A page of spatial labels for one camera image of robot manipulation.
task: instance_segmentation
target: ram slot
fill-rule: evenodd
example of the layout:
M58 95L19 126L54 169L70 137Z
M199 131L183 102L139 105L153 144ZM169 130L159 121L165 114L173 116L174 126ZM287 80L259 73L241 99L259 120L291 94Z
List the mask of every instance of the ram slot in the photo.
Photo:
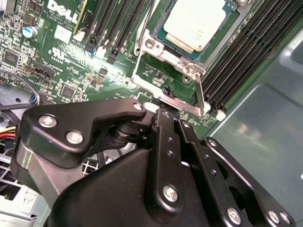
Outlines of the ram slot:
M220 84L219 87L216 88L216 90L211 90L208 95L219 101L223 97L222 95L226 93L229 89L231 89L232 86L234 86L238 80L240 80L241 76L243 75L243 70L249 67L250 65L253 65L254 61L252 59L260 58L261 53L263 50L266 50L269 48L270 44L266 41L266 36L268 36L268 31L275 32L276 29L274 25L278 23L281 23L281 20L288 19L291 13L293 12L291 8L297 7L295 4L291 4L291 1L284 2L286 4L281 5L280 7L277 7L277 11L274 15L270 15L270 21L265 20L262 26L259 27L259 30L256 31L254 34L255 37L258 39L254 42L252 42L243 52L243 54L240 55L241 61L237 63L237 65L232 65L232 70L227 70L226 79Z
M236 92L244 85L244 83L250 78L253 72L263 63L263 61L269 57L277 47L279 47L280 42L285 38L288 32L297 24L297 22L302 18L303 14L303 2L300 3L300 6L297 8L295 12L292 13L292 18L289 17L284 18L284 23L279 24L280 29L272 35L270 40L271 47L268 48L262 56L257 57L255 60L256 62L254 65L248 69L245 69L243 72L243 76L239 80L239 82L231 87L225 94L222 96L221 101L223 103L227 103L235 94Z
M122 24L123 19L125 18L125 14L127 12L127 9L129 7L130 3L131 3L131 0L124 0L123 5L119 11L119 14L113 23L112 29L106 35L105 40L109 41L107 46L110 46L110 44L114 41L115 37L117 36L119 27Z
M261 3L253 18L250 20L248 26L241 31L237 39L230 45L225 54L218 60L216 65L203 78L202 87L204 89L204 92L206 92L210 88L210 86L219 78L219 74L226 67L227 61L232 60L232 57L236 55L236 53L239 51L239 48L244 45L246 37L250 34L250 29L256 27L259 23L259 19L263 18L277 2L278 0L274 2L264 1Z
M120 53L121 48L124 46L124 43L126 42L126 39L129 35L131 29L133 28L134 23L135 23L136 19L138 18L138 15L141 12L144 3L145 3L145 0L137 1L134 9L131 12L131 16L130 16L129 20L123 29L123 32L122 32L120 38L118 39L117 43L115 44L115 47L113 48L110 56L107 59L108 63L114 64L114 62L116 61L116 58L117 58L118 54Z
M239 67L245 67L243 64L245 58L251 58L253 53L258 51L258 44L260 42L262 43L262 36L265 30L270 28L272 23L275 21L276 16L280 14L286 5L287 1L280 0L277 2L274 8L271 7L272 10L260 20L257 27L251 30L249 36L247 36L245 40L245 44L238 48L239 51L236 55L232 56L232 61L228 61L224 70L220 71L219 75L224 74L224 76L219 77L217 81L212 83L211 87L208 87L208 89L205 90L207 96L214 98L214 95L218 91L222 92L229 88L226 83L233 80L233 75L238 76L235 72L237 72Z
M98 4L97 4L96 9L95 9L95 11L93 13L93 16L92 16L92 22L89 24L85 35L89 35L93 32L94 25L97 22L97 18L98 18L98 15L99 15L100 11L101 11L103 2L104 2L104 0L99 0L98 1Z
M95 36L96 40L95 40L94 44L97 44L99 42L103 33L105 32L105 29L108 25L109 19L113 15L113 11L115 9L116 4L117 4L117 0L111 0L110 3L107 5L104 17L102 18L102 20L99 24L99 27L97 29L97 32L96 32L96 36Z

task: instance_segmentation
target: integrated circuit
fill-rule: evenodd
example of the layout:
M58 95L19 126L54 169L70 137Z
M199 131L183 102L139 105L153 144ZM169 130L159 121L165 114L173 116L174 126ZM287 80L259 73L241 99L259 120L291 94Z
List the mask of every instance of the integrated circuit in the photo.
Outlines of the integrated circuit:
M96 83L97 83L97 84L102 84L102 83L103 83L103 81L104 81L104 78L103 78L103 77L101 77L101 76L96 76L95 81L96 81Z
M153 37L178 54L198 61L232 12L228 0L173 0Z
M75 94L75 90L65 85L62 89L62 95L66 98L72 99Z
M19 56L10 52L8 50L5 51L3 61L11 66L17 66Z
M25 14L23 18L23 22L27 25L33 26L36 22L36 18L32 14Z

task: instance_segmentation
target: cable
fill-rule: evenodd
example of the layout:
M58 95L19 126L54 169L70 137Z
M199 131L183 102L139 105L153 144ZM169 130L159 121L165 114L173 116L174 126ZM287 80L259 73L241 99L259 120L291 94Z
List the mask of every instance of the cable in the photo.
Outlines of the cable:
M16 135L14 133L4 133L4 134L1 134L0 135L0 138L3 138L3 137L15 137Z
M20 80L22 83L24 83L34 93L34 95L37 97L37 100L40 100L40 95L38 94L38 92L36 92L36 90L32 86L30 86L30 84L26 80L24 80L22 78L22 76L20 76L16 73L6 71L6 70L1 70L1 69L0 69L0 73L6 73L6 74L10 75L11 77L14 77L14 78Z
M3 130L0 130L0 134L11 131L11 130L15 130L15 129L16 129L16 127L9 127L9 128L3 129Z
M33 106L35 106L33 103L3 105L3 106L0 106L0 111L28 109Z

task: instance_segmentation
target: screw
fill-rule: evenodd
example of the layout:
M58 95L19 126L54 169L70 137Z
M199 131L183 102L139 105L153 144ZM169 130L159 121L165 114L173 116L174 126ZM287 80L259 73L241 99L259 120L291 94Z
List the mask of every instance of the screw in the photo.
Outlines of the screw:
M273 222L275 222L275 223L277 223L277 224L280 223L280 220L279 220L279 218L278 218L278 215L277 215L275 212L273 212L273 211L270 210L270 211L268 212L268 214L269 214L270 218L273 220Z
M57 120L51 116L42 116L38 121L41 126L46 128L52 128L57 125Z
M195 71L195 66L190 66L189 68L188 68L188 70L190 71L190 72L193 72L193 71Z
M187 122L183 122L184 126L190 128L190 125Z
M235 223L236 225L241 224L241 218L238 212L234 208L228 208L227 214L233 223Z
M287 224L290 225L290 220L289 220L288 216L287 216L285 213L280 212L280 216L282 217L282 219L283 219Z
M136 108L137 110L142 110L143 107L137 103L134 103L134 108Z
M155 46L155 41L153 41L152 39L148 39L146 40L145 45L151 49Z
M169 185L163 187L163 194L165 198L170 202L176 202L178 200L178 193L176 189Z
M174 157L175 155L174 155L174 152L172 152L171 150L169 150L168 152L167 152L167 155L169 156L169 157Z
M217 144L213 140L209 140L209 142L212 146L214 146L214 147L217 146Z
M169 114L167 111L163 111L162 114L163 114L164 116L166 116L167 118L170 117L170 114Z
M66 139L71 144L81 144L83 142L83 136L77 131L70 131L66 134Z

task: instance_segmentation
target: microchip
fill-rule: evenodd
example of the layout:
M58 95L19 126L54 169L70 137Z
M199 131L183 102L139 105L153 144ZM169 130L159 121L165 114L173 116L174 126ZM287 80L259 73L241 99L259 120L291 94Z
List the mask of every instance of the microchip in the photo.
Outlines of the microchip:
M23 18L23 22L27 25L35 25L36 18L34 15L31 14L25 14Z
M66 98L72 99L72 97L75 94L75 90L68 87L68 86L64 86L63 90L62 90L62 95Z
M40 15L42 13L42 9L43 9L42 5L36 4L36 7L35 7L35 12L36 13L38 13Z
M5 54L4 54L4 58L3 58L3 61L9 65L12 65L12 66L17 66L17 63L18 63L18 59L19 59L19 56L10 52L10 51L5 51Z
M36 7L36 3L34 1L29 1L28 3L28 8L32 11L35 10L35 7Z
M101 77L101 76L96 76L95 81L96 81L96 83L98 83L98 84L102 84L102 83L103 83L103 81L104 81L104 78L103 78L103 77Z
M108 73L108 70L107 69L104 69L104 68L101 68L100 69L100 74L101 75L106 75Z
M161 79L161 78L163 77L163 73L157 72L156 77L157 77L158 79Z

